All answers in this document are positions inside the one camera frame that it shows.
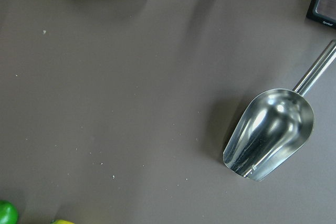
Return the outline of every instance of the brand logo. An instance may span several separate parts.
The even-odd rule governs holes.
[[[325,22],[325,21],[323,21],[323,23],[325,24],[325,25],[328,25],[328,26],[333,26],[334,24],[332,24],[332,23],[328,23],[328,22]]]

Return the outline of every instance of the shiny metal surface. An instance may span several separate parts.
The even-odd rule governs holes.
[[[299,81],[294,91],[268,90],[250,103],[234,130],[223,159],[237,174],[260,181],[294,154],[310,136],[314,113],[303,95],[336,57],[336,40]]]

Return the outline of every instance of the black device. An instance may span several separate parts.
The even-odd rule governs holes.
[[[336,28],[336,0],[312,0],[307,18]]]

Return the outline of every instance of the stainless steel scoop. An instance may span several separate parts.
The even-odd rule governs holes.
[[[260,181],[294,154],[314,125],[313,110],[303,96],[335,58],[332,40],[293,91],[272,89],[254,98],[224,150],[225,165]]]

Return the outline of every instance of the silver handle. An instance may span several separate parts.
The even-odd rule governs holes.
[[[329,43],[310,69],[304,74],[299,83],[296,84],[293,91],[304,96],[335,58],[336,40],[334,39]]]

